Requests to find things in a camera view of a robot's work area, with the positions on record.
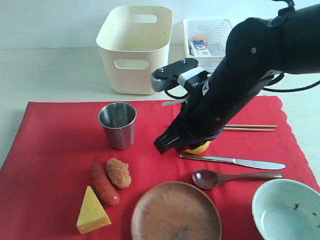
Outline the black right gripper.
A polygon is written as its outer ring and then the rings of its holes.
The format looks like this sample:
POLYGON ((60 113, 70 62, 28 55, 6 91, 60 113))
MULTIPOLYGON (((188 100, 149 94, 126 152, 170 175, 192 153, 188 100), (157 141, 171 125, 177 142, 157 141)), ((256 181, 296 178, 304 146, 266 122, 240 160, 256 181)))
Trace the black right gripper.
POLYGON ((172 124, 155 139, 153 144, 161 155, 170 149, 185 153, 186 149, 193 150, 205 144, 207 141, 193 141, 218 133, 262 90, 263 81, 214 73, 207 85, 208 91, 205 95, 200 94, 195 102, 179 113, 172 124))

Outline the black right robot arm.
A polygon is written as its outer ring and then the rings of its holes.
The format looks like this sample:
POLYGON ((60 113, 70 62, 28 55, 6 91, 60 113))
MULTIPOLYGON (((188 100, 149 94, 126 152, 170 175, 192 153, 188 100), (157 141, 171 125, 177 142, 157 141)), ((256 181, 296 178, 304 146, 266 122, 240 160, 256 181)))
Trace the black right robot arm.
POLYGON ((180 113, 156 138, 161 153, 195 149, 221 134, 225 125, 261 90, 286 73, 320 71, 320 6, 295 9, 292 1, 274 19, 247 18, 228 35, 225 56, 213 72, 185 58, 151 74, 156 92, 182 86, 180 113))

